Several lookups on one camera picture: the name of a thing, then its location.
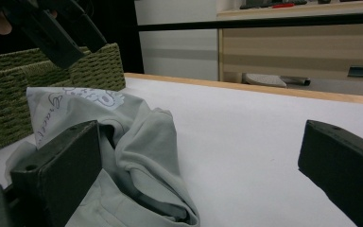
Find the woven basket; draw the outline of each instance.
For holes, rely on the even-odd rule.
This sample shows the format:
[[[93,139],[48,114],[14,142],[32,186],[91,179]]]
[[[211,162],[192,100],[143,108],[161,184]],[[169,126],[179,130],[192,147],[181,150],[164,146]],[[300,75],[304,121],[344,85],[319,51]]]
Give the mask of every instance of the woven basket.
[[[39,49],[0,55],[0,148],[32,133],[26,87],[125,87],[117,44],[108,44],[63,70]]]

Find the wooden table edge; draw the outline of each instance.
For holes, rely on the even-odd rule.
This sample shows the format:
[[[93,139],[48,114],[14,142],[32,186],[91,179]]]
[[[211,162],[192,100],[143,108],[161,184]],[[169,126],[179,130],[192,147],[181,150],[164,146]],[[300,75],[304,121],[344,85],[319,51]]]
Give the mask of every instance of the wooden table edge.
[[[346,95],[338,93],[325,93],[325,92],[314,92],[314,91],[305,91],[305,90],[296,90],[296,89],[256,86],[256,85],[247,85],[240,83],[210,81],[203,79],[173,78],[173,77],[156,76],[148,74],[125,73],[125,77],[133,79],[149,79],[149,80],[158,80],[164,82],[185,83],[185,84],[207,86],[207,87],[227,88],[227,89],[235,89],[241,91],[281,95],[281,96],[297,96],[297,97],[307,97],[307,98],[363,104],[363,96]]]

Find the white table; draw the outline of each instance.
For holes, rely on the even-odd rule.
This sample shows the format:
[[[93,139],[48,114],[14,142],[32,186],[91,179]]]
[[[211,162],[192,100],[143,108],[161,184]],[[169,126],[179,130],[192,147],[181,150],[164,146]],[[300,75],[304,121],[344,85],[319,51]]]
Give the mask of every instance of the white table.
[[[200,86],[141,77],[127,75],[123,92],[173,113],[181,174],[201,226],[354,226],[298,170],[297,162],[307,119],[363,137],[363,104],[296,97],[316,93],[287,89],[266,88],[293,96],[221,88],[230,85],[219,82]],[[363,101],[359,96],[318,96]],[[16,147],[0,151],[3,185],[5,161]]]

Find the crumpled cloth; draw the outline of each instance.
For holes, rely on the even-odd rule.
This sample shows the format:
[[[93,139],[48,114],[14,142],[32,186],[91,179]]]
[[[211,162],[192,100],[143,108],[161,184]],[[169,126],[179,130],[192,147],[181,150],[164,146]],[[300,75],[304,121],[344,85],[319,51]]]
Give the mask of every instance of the crumpled cloth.
[[[179,171],[169,111],[151,110],[136,96],[90,88],[28,88],[26,95],[36,146],[18,147],[7,173],[67,128],[99,122],[102,170],[66,226],[199,226]]]

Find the white wall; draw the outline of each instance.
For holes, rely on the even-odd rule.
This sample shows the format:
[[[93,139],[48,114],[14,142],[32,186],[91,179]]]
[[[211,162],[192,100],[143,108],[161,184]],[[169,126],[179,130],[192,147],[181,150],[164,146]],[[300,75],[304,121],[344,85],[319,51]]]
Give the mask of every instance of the white wall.
[[[139,0],[139,25],[214,21],[216,0]],[[140,32],[146,74],[217,80],[217,31]]]
[[[217,0],[216,11],[239,9],[242,3],[246,3],[246,0]]]

